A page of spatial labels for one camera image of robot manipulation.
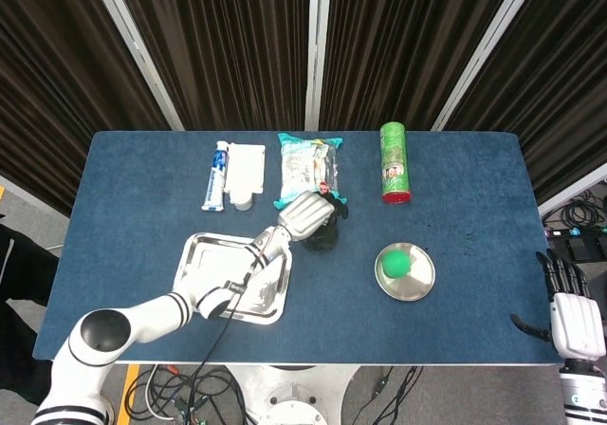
curtain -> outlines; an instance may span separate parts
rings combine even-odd
[[[540,203],[607,162],[607,0],[527,0],[447,129],[516,133]]]
[[[0,0],[0,175],[68,215],[95,132],[167,128],[100,0]]]
[[[126,0],[187,129],[303,129],[309,0]]]
[[[503,0],[331,0],[321,129],[430,129]]]

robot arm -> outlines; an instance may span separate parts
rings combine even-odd
[[[304,193],[279,213],[279,225],[267,228],[244,249],[250,263],[237,272],[186,275],[173,292],[131,308],[92,311],[74,326],[53,363],[51,389],[32,425],[105,425],[108,417],[101,387],[112,365],[134,342],[151,342],[188,323],[197,309],[205,317],[221,314],[243,294],[248,279],[318,229],[335,208],[322,197]]]
[[[605,339],[597,302],[578,266],[563,261],[554,251],[537,253],[543,266],[550,303],[551,331],[511,319],[524,333],[552,342],[564,359],[560,370],[563,406],[568,425],[607,423],[605,377],[594,361],[605,355]]]

green can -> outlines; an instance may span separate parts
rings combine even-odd
[[[411,200],[405,126],[390,121],[379,130],[381,139],[381,194],[384,202],[401,204]]]

metal plate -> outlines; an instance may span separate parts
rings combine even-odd
[[[411,257],[411,271],[402,278],[390,278],[383,272],[382,256],[393,249],[401,249]],[[384,248],[376,259],[376,278],[390,297],[412,302],[425,297],[434,286],[435,271],[430,256],[422,248],[411,243],[393,243]]]
[[[175,276],[175,284],[187,274],[204,275],[211,263],[221,262],[222,268],[239,265],[239,260],[246,256],[242,249],[252,242],[252,238],[234,237],[219,233],[200,232],[191,236],[183,249],[181,261]],[[253,275],[248,282],[233,319],[248,323],[275,323],[285,309],[286,290],[291,274],[291,252],[287,250],[274,259],[269,266]],[[228,318],[238,298],[234,298],[228,309],[221,315]]]

blue table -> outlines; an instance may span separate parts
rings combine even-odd
[[[247,363],[553,363],[551,346],[510,322],[549,321],[546,242],[518,140],[503,133],[408,134],[413,202],[381,200],[377,132],[343,136],[339,188],[350,217],[330,252],[293,244],[285,313],[270,326],[234,322],[212,355]],[[201,212],[215,143],[263,143],[265,191],[251,210]],[[34,355],[53,358],[86,312],[132,306],[171,290],[186,239],[198,231],[255,236],[275,224],[280,146],[270,132],[107,132],[95,136]],[[424,248],[436,283],[403,303],[378,286],[377,254]],[[122,361],[200,361],[223,321],[135,344]]]

